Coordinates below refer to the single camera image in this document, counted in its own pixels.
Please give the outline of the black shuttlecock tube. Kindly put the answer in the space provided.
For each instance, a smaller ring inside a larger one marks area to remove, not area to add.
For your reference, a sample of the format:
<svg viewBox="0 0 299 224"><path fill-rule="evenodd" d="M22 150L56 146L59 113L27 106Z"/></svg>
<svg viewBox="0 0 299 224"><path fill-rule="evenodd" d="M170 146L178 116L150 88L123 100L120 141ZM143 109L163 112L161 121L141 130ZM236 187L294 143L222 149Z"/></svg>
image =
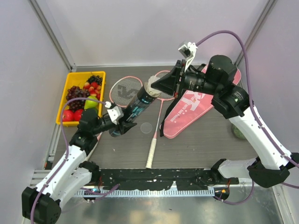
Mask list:
<svg viewBox="0 0 299 224"><path fill-rule="evenodd" d="M120 119L119 123L121 123L121 122L135 123L135 120L137 119L137 117L140 116L141 113L143 113L145 111L145 109L147 109L149 107L149 105L155 101L155 99L157 99L157 96L151 96L146 92L145 87L146 87L147 82L142 83L142 84L143 84L142 87L136 93L134 98L130 101L128 106L126 108L122 109L124 116ZM158 96L160 93L162 93L161 91L158 91L153 88L151 88L150 90L157 91Z"/></svg>

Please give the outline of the clear tube lid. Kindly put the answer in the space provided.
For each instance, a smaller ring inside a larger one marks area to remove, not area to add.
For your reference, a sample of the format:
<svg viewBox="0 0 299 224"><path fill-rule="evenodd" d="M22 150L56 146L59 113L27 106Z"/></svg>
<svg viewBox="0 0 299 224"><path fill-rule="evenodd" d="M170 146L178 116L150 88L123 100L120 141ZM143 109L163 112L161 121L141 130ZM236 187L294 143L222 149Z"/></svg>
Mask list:
<svg viewBox="0 0 299 224"><path fill-rule="evenodd" d="M148 122L144 122L140 126L140 130L144 134L148 134L152 131L152 124Z"/></svg>

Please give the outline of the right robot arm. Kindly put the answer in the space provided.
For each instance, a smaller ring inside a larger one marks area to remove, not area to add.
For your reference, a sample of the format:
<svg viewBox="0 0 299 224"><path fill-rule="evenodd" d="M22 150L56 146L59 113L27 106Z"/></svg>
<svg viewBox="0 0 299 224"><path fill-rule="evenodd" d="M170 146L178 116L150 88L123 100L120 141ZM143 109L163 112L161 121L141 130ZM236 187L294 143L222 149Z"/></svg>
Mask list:
<svg viewBox="0 0 299 224"><path fill-rule="evenodd" d="M299 154L291 153L277 140L262 121L248 93L233 83L237 67L224 55L211 57L206 72L192 71L183 61L151 87L176 98L186 91L211 95L211 104L235 125L257 153L244 161L221 159L212 166L211 178L222 184L229 178L250 178L264 188L284 183L289 170L299 162Z"/></svg>

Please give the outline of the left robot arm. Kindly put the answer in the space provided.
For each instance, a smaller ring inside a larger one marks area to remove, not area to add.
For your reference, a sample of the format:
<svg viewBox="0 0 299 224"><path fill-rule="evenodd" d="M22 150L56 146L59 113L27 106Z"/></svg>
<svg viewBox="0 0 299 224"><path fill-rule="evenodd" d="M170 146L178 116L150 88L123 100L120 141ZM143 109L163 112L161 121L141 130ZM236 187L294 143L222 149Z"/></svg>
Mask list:
<svg viewBox="0 0 299 224"><path fill-rule="evenodd" d="M33 224L56 223L62 208L81 187L94 186L100 180L99 166L87 161L99 134L116 131L122 135L135 125L129 108L112 106L101 118L94 109L84 111L62 158L34 188L26 187L22 192L23 217Z"/></svg>

